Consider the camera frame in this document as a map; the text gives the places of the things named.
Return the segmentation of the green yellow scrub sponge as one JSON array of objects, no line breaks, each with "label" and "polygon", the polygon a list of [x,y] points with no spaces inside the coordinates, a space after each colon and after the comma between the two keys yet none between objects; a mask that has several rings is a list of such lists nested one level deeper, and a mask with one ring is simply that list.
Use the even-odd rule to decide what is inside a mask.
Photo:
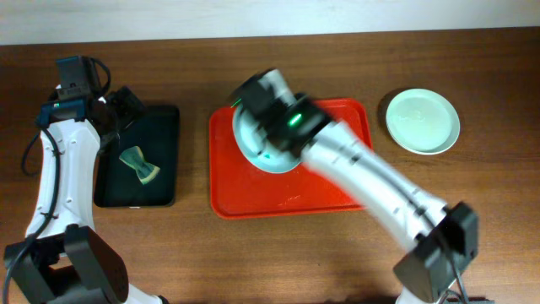
[{"label": "green yellow scrub sponge", "polygon": [[143,185],[153,181],[160,171],[158,166],[153,165],[145,160],[143,151],[139,146],[133,146],[122,151],[119,155],[119,160],[135,170],[138,180]]}]

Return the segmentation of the light blue plate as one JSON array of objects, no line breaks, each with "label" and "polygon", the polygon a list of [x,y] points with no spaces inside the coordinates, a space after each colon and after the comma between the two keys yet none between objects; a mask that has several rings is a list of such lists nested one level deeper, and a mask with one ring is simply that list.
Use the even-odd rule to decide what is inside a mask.
[{"label": "light blue plate", "polygon": [[257,169],[272,174],[292,171],[300,160],[292,154],[276,149],[266,132],[243,106],[237,106],[232,121],[233,134],[240,152]]}]

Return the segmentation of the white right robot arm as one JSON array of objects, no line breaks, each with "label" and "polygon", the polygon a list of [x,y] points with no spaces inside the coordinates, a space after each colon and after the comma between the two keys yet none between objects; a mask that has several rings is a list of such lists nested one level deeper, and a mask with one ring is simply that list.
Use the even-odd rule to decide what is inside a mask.
[{"label": "white right robot arm", "polygon": [[299,165],[363,204],[405,249],[393,272],[399,303],[470,301],[462,274],[478,255],[478,215],[460,202],[449,207],[386,163],[344,121],[306,94],[294,94],[271,68],[231,95],[233,134],[256,168],[283,174]]}]

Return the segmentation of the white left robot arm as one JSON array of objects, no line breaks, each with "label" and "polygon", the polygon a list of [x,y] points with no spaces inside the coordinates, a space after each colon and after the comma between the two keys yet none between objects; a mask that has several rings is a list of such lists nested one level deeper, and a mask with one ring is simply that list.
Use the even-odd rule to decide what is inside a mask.
[{"label": "white left robot arm", "polygon": [[122,258],[95,232],[92,187],[100,135],[79,89],[57,90],[37,117],[43,161],[35,212],[6,247],[5,281],[30,303],[164,303],[131,285]]}]

